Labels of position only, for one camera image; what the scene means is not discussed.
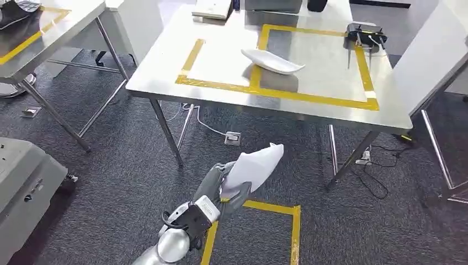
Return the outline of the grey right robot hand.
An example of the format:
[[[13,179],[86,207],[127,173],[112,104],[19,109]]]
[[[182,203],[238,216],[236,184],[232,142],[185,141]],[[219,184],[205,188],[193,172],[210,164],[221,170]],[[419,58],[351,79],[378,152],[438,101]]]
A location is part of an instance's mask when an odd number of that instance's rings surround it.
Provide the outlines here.
[[[239,192],[234,197],[227,202],[221,201],[220,188],[222,181],[228,176],[234,165],[234,161],[224,165],[220,163],[213,165],[193,196],[193,201],[196,201],[206,195],[220,211],[219,222],[229,219],[246,202],[251,193],[252,182],[243,182],[240,185]]]

